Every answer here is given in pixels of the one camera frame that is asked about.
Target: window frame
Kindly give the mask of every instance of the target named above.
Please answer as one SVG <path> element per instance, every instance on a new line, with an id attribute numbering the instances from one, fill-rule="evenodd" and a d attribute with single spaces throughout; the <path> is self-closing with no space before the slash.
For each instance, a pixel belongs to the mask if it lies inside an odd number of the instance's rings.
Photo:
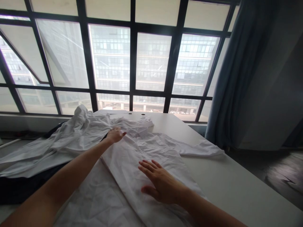
<path id="1" fill-rule="evenodd" d="M 58 97 L 56 95 L 56 91 L 72 91 L 72 92 L 87 92 L 90 93 L 90 98 L 92 102 L 93 111 L 98 110 L 97 103 L 97 95 L 98 94 L 117 94 L 117 95 L 129 95 L 129 110 L 133 110 L 133 96 L 154 96 L 154 97 L 164 97 L 164 110 L 163 113 L 168 113 L 169 105 L 171 98 L 182 98 L 182 99 L 195 99 L 201 100 L 200 105 L 197 108 L 196 113 L 196 123 L 206 123 L 199 122 L 199 118 L 205 103 L 205 100 L 212 100 L 212 97 L 208 97 L 207 93 L 209 87 L 211 85 L 211 80 L 213 78 L 219 56 L 222 51 L 222 47 L 226 38 L 231 36 L 231 32 L 228 31 L 230 22 L 232 20 L 235 7 L 240 4 L 240 0 L 195 0 L 206 3 L 217 3 L 217 4 L 226 4 L 229 5 L 229 12 L 227 14 L 227 18 L 224 24 L 224 28 L 222 31 L 215 30 L 206 30 L 206 29 L 196 29 L 196 28 L 186 28 L 184 27 L 187 5 L 189 0 L 180 0 L 179 12 L 178 12 L 178 20 L 176 26 L 167 26 L 167 25 L 156 25 L 156 24 L 145 24 L 135 22 L 135 7 L 136 1 L 131 0 L 131 8 L 130 8 L 130 21 L 119 21 L 119 20 L 108 20 L 108 19 L 99 19 L 99 18 L 90 18 L 86 15 L 86 3 L 85 0 L 76 0 L 78 16 L 70 16 L 70 15 L 58 15 L 58 14 L 50 14 L 50 13 L 40 13 L 34 12 L 31 6 L 30 0 L 24 0 L 27 11 L 18 11 L 18 10 L 8 10 L 8 9 L 0 9 L 0 15 L 9 15 L 9 16 L 21 16 L 28 17 L 30 21 L 27 20 L 10 20 L 10 19 L 0 19 L 0 24 L 7 25 L 19 25 L 19 26 L 29 26 L 33 28 L 35 38 L 38 44 L 38 48 L 40 51 L 40 55 L 42 58 L 42 62 L 46 71 L 46 75 L 48 78 L 49 87 L 45 86 L 32 86 L 32 85 L 17 85 L 14 84 L 12 79 L 12 75 L 8 69 L 6 61 L 4 59 L 3 53 L 0 50 L 0 71 L 5 80 L 5 84 L 0 83 L 0 87 L 8 87 L 12 97 L 18 107 L 19 113 L 13 112 L 0 112 L 5 114 L 22 114 L 22 115 L 39 115 L 39 116 L 71 116 L 71 115 L 63 115 L 60 109 L 60 105 L 58 102 Z M 50 68 L 47 63 L 46 55 L 42 46 L 42 41 L 40 39 L 38 25 L 36 23 L 36 19 L 48 19 L 48 20 L 59 20 L 59 21 L 70 21 L 70 22 L 78 22 L 80 24 L 81 36 L 84 48 L 84 57 L 86 63 L 87 77 L 89 88 L 69 88 L 69 87 L 56 87 L 53 84 Z M 109 25 L 109 26 L 118 26 L 118 27 L 128 27 L 130 28 L 130 84 L 129 91 L 117 91 L 117 90 L 101 90 L 96 88 L 95 84 L 95 75 L 94 75 L 94 66 L 92 62 L 92 51 L 89 37 L 89 29 L 88 25 Z M 137 64 L 137 38 L 138 32 L 156 34 L 156 35 L 167 35 L 171 36 L 171 46 L 169 52 L 169 60 L 167 67 L 167 74 L 165 79 L 164 91 L 149 91 L 149 90 L 137 90 L 136 86 L 136 64 Z M 186 34 L 194 34 L 194 35 L 205 35 L 205 36 L 216 36 L 220 38 L 217 51 L 214 55 L 213 64 L 210 69 L 210 74 L 205 85 L 205 90 L 202 96 L 195 95 L 174 95 L 173 91 L 173 83 L 175 79 L 175 72 L 177 68 L 178 55 L 181 46 L 182 35 Z M 30 67 L 28 64 L 22 59 L 18 51 L 10 45 L 12 50 L 18 55 L 20 60 L 27 66 L 28 69 Z M 39 89 L 39 90 L 50 90 L 52 92 L 56 108 L 58 114 L 40 114 L 40 113 L 27 113 L 23 107 L 22 101 L 18 95 L 17 88 L 27 88 L 27 89 Z"/>

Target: white shirt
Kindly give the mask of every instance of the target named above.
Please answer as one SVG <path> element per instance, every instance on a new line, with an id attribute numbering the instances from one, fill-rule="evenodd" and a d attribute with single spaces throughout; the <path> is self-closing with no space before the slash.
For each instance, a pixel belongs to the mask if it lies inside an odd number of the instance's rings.
<path id="1" fill-rule="evenodd" d="M 179 153 L 209 157 L 224 152 L 208 141 L 189 145 L 162 133 L 149 133 L 148 127 L 152 125 L 148 118 L 110 119 L 108 114 L 92 113 L 81 105 L 75 116 L 49 139 L 36 140 L 0 159 L 0 169 L 5 169 L 0 175 L 30 177 L 70 161 L 100 142 L 109 129 L 119 126 L 127 135 L 103 154 L 106 165 L 97 161 L 55 225 L 191 226 L 193 222 L 182 208 L 163 205 L 140 192 L 143 185 L 152 183 L 137 168 L 138 161 L 156 160 L 176 179 L 204 197 Z"/>
<path id="2" fill-rule="evenodd" d="M 179 152 L 195 153 L 199 145 L 188 145 L 162 133 L 148 133 L 144 127 L 127 131 L 126 136 L 113 144 L 102 158 L 129 204 L 146 226 L 192 226 L 192 219 L 181 207 L 163 205 L 141 192 L 142 186 L 153 184 L 138 169 L 138 162 L 143 159 L 157 161 L 175 179 L 205 198 L 179 155 Z"/>

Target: window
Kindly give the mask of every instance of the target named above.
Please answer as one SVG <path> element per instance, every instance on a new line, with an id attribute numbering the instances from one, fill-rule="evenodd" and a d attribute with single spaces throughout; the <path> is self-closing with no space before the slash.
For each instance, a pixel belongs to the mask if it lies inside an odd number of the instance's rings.
<path id="1" fill-rule="evenodd" d="M 220 57 L 219 57 L 214 75 L 213 75 L 212 80 L 211 80 L 211 86 L 209 87 L 209 90 L 208 90 L 208 93 L 207 93 L 207 96 L 209 96 L 209 97 L 214 96 L 215 86 L 217 84 L 218 76 L 219 76 L 219 73 L 221 71 L 221 67 L 222 67 L 223 60 L 224 60 L 224 57 L 225 57 L 225 54 L 226 54 L 226 51 L 227 51 L 228 44 L 229 44 L 229 38 L 226 38 L 225 41 L 224 41 L 223 47 L 222 47 L 222 51 L 221 51 L 221 54 L 220 54 Z"/>
<path id="2" fill-rule="evenodd" d="M 171 36 L 138 33 L 137 90 L 164 91 Z"/>
<path id="3" fill-rule="evenodd" d="M 202 96 L 220 38 L 183 34 L 173 94 Z"/>
<path id="4" fill-rule="evenodd" d="M 28 69 L 32 69 L 32 74 L 39 81 L 48 83 L 33 29 L 31 27 L 16 25 L 0 25 L 0 29 L 11 43 L 11 48 L 14 47 L 16 52 L 27 63 Z"/>
<path id="5" fill-rule="evenodd" d="M 83 104 L 207 122 L 239 5 L 0 1 L 0 113 L 72 116 Z"/>
<path id="6" fill-rule="evenodd" d="M 229 5 L 188 1 L 184 27 L 222 31 Z"/>
<path id="7" fill-rule="evenodd" d="M 199 121 L 208 122 L 209 113 L 211 111 L 211 104 L 212 104 L 212 101 L 210 101 L 210 100 L 205 101 L 201 115 L 199 117 Z"/>
<path id="8" fill-rule="evenodd" d="M 20 60 L 10 46 L 0 36 L 0 49 L 6 61 L 6 65 L 10 71 L 12 79 L 15 84 L 18 85 L 32 85 L 32 86 L 49 86 L 46 84 L 40 84 L 39 81 L 29 71 L 28 67 Z"/>
<path id="9" fill-rule="evenodd" d="M 73 115 L 79 105 L 84 105 L 92 111 L 91 96 L 84 92 L 57 91 L 62 114 Z"/>
<path id="10" fill-rule="evenodd" d="M 85 0 L 88 17 L 130 21 L 130 0 Z"/>
<path id="11" fill-rule="evenodd" d="M 97 94 L 98 109 L 129 110 L 129 95 Z"/>
<path id="12" fill-rule="evenodd" d="M 7 16 L 7 15 L 0 15 L 0 19 L 27 20 L 27 21 L 30 21 L 30 19 L 28 17 Z"/>
<path id="13" fill-rule="evenodd" d="M 0 111 L 19 112 L 8 88 L 0 87 Z"/>
<path id="14" fill-rule="evenodd" d="M 176 26 L 180 0 L 136 0 L 136 22 Z"/>
<path id="15" fill-rule="evenodd" d="M 133 111 L 163 113 L 164 97 L 134 96 Z"/>
<path id="16" fill-rule="evenodd" d="M 229 28 L 228 28 L 228 31 L 229 31 L 229 32 L 231 32 L 231 31 L 233 30 L 233 28 L 234 28 L 234 24 L 235 24 L 235 21 L 236 21 L 236 18 L 237 18 L 239 9 L 240 9 L 240 7 L 239 7 L 239 6 L 236 6 L 235 11 L 234 11 L 234 14 L 233 14 L 233 17 L 232 17 L 232 19 L 231 19 L 231 22 L 230 22 L 230 25 L 229 25 Z"/>
<path id="17" fill-rule="evenodd" d="M 88 88 L 79 23 L 37 19 L 54 85 Z"/>
<path id="18" fill-rule="evenodd" d="M 36 12 L 78 15 L 76 0 L 31 0 L 31 3 Z"/>
<path id="19" fill-rule="evenodd" d="M 129 91 L 130 29 L 89 25 L 97 89 Z"/>
<path id="20" fill-rule="evenodd" d="M 200 102 L 201 100 L 195 99 L 172 98 L 168 112 L 182 121 L 195 121 Z"/>
<path id="21" fill-rule="evenodd" d="M 1 72 L 0 72 L 0 84 L 5 84 L 5 80 Z"/>
<path id="22" fill-rule="evenodd" d="M 17 91 L 27 113 L 58 114 L 51 91 L 24 88 Z"/>

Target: building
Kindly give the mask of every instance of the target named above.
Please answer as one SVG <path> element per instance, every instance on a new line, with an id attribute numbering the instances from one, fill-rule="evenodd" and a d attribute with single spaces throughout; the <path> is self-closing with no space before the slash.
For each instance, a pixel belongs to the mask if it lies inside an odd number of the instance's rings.
<path id="1" fill-rule="evenodd" d="M 37 24 L 54 85 L 88 88 L 79 24 L 41 19 Z M 89 33 L 96 88 L 129 91 L 130 29 L 89 25 Z M 218 41 L 217 37 L 183 35 L 172 94 L 203 95 Z M 170 43 L 170 36 L 138 33 L 136 89 L 164 91 Z M 39 84 L 2 38 L 0 48 L 16 84 L 48 86 Z M 27 110 L 34 106 L 55 108 L 50 91 L 18 92 Z M 92 110 L 89 93 L 56 94 L 63 114 L 72 115 L 79 104 Z M 97 94 L 97 100 L 99 109 L 129 110 L 128 95 Z M 134 111 L 162 113 L 165 98 L 134 96 L 133 101 Z M 169 113 L 183 115 L 182 120 L 193 120 L 189 115 L 195 115 L 199 105 L 200 100 L 172 98 Z"/>

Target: curtain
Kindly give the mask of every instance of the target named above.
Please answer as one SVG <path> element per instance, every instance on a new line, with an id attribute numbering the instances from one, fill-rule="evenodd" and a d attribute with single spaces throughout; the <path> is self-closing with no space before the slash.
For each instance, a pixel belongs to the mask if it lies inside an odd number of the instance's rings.
<path id="1" fill-rule="evenodd" d="M 242 0 L 215 88 L 205 138 L 233 147 L 241 101 L 261 60 L 279 1 Z"/>

